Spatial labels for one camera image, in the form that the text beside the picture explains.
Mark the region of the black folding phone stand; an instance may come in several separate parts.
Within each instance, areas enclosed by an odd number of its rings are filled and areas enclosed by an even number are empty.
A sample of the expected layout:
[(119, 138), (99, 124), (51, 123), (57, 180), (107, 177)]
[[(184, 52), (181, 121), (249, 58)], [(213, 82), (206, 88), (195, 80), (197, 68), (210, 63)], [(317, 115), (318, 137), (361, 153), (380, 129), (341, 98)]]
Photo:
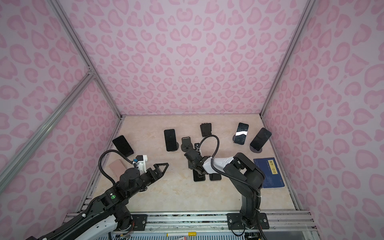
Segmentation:
[(200, 125), (202, 137), (207, 137), (212, 134), (212, 124), (211, 123), (203, 123)]

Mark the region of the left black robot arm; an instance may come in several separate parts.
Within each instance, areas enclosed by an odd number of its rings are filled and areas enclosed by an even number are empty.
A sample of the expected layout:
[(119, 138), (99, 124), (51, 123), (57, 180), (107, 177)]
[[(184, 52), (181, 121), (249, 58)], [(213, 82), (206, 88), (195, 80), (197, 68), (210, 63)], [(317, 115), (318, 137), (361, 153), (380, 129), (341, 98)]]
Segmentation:
[(149, 168), (142, 174), (138, 168), (127, 169), (118, 182), (92, 199), (84, 211), (38, 239), (94, 240), (116, 229), (132, 230), (134, 220), (126, 205), (130, 198), (162, 178), (169, 164), (155, 164), (154, 167), (154, 170)]

